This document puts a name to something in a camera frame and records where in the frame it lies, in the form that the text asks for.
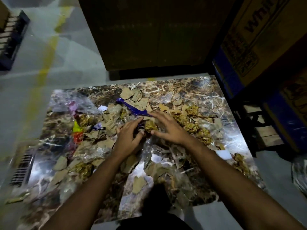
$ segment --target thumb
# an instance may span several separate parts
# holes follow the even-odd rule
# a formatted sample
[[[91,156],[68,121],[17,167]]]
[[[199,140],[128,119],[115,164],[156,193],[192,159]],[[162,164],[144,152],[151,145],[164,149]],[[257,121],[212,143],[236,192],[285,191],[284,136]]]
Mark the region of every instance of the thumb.
[[[169,134],[168,133],[163,133],[161,131],[151,131],[150,133],[152,135],[156,135],[157,137],[160,137],[162,139],[169,140]]]
[[[144,137],[145,133],[143,131],[140,131],[138,134],[136,134],[134,140],[132,141],[134,144],[138,145],[142,138]]]

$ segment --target blue plastic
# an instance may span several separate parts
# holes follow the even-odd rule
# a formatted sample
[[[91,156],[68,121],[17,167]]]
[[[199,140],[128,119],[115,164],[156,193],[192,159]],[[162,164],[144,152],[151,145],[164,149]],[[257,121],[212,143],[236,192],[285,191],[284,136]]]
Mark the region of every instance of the blue plastic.
[[[135,108],[134,106],[131,106],[128,103],[126,103],[125,100],[121,97],[119,97],[116,100],[116,102],[124,104],[129,109],[129,111],[131,111],[133,115],[146,115],[146,116],[152,117],[150,114],[147,113],[147,110],[139,110]]]

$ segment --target metal grate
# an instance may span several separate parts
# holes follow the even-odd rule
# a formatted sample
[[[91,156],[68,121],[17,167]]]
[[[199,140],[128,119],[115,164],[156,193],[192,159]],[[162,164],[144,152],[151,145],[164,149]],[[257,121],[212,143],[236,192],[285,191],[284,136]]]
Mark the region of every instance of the metal grate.
[[[26,154],[22,156],[21,162],[11,179],[10,185],[21,186],[22,183],[27,180],[32,160],[33,154],[26,152]]]

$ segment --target large cardboard box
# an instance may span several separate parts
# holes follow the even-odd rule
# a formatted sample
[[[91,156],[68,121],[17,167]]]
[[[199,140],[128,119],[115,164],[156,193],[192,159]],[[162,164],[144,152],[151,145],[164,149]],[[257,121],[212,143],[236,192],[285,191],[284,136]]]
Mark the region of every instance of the large cardboard box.
[[[107,70],[202,64],[236,0],[79,0]]]
[[[214,59],[230,97],[236,96],[272,66],[296,65],[293,58],[299,61],[301,55],[290,52],[290,48],[307,33],[306,6],[307,0],[243,2]],[[292,59],[277,66],[276,62],[285,53]]]
[[[307,67],[285,81],[263,102],[284,141],[297,152],[307,150]]]
[[[0,0],[0,32],[3,32],[6,21],[9,17],[9,9],[6,7],[6,5]]]

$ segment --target hand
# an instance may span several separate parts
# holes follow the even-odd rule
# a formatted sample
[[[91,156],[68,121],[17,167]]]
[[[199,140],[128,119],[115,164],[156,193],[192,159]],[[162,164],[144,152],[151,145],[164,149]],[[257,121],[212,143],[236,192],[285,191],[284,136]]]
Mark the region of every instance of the hand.
[[[144,132],[140,131],[133,139],[133,131],[144,117],[138,118],[134,121],[125,123],[116,129],[117,140],[113,148],[113,155],[121,157],[123,160],[130,156],[140,144],[144,137]]]
[[[156,135],[162,139],[166,139],[174,144],[185,146],[186,143],[194,139],[187,133],[174,118],[165,112],[150,112],[150,115],[162,122],[166,128],[166,133],[160,131],[151,131],[152,135]]]

